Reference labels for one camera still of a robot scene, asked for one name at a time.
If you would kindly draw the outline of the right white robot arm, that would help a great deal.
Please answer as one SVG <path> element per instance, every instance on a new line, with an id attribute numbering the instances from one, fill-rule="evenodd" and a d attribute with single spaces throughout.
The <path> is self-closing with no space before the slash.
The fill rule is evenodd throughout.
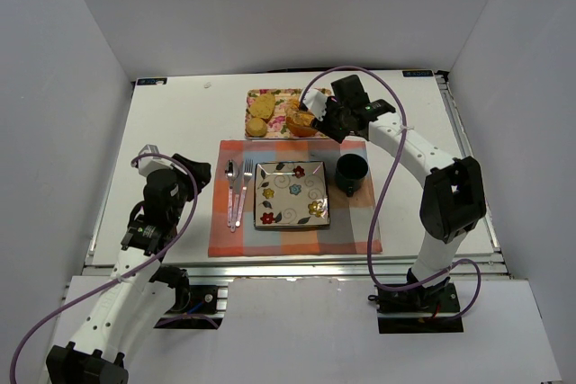
<path id="1" fill-rule="evenodd" d="M 422 188 L 419 219 L 425 235 L 406 284 L 397 290 L 423 306 L 447 286 L 461 243 L 486 215 L 480 164 L 472 156 L 453 156 L 418 134 L 401 101 L 371 100 L 358 75 L 331 87 L 332 95 L 312 85 L 301 92 L 300 106 L 313 115 L 312 127 L 338 143 L 348 136 L 363 138 L 391 155 L 384 190 L 399 166 Z"/>

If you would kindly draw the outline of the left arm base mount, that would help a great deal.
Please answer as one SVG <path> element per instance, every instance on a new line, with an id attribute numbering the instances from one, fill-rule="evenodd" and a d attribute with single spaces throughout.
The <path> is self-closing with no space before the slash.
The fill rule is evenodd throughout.
<path id="1" fill-rule="evenodd" d="M 151 281 L 165 283 L 172 291 L 174 305 L 156 324 L 159 329 L 217 330 L 223 317 L 219 302 L 223 287 L 213 284 L 191 284 L 186 270 L 161 267 Z"/>

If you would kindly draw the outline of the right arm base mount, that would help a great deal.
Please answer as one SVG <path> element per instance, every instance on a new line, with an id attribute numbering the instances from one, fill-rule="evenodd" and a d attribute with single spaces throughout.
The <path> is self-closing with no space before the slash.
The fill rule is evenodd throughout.
<path id="1" fill-rule="evenodd" d="M 433 289 L 421 294 L 417 288 L 406 291 L 386 291 L 380 288 L 367 297 L 376 307 L 378 330 L 381 335 L 452 334 L 464 331 L 455 285 Z"/>

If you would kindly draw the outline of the orange sugar-topped bun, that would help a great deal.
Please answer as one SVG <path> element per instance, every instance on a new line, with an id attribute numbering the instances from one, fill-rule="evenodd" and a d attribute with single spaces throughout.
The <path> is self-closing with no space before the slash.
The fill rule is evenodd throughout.
<path id="1" fill-rule="evenodd" d="M 299 138 L 309 138 L 316 136 L 319 132 L 312 127 L 315 117 L 310 112 L 300 108 L 297 99 L 291 99 L 285 107 L 285 124 L 288 130 Z"/>

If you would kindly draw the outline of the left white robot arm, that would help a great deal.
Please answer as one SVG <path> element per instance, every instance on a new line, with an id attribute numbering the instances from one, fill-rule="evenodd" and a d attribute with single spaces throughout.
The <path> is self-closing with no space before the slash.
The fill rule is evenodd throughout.
<path id="1" fill-rule="evenodd" d="M 109 281 L 64 345 L 46 359 L 53 383 L 125 383 L 127 360 L 168 312 L 184 313 L 192 292 L 186 270 L 164 264 L 167 250 L 190 221 L 182 219 L 212 178 L 208 163 L 179 154 L 141 152 L 133 161 L 146 183 L 132 208 Z"/>

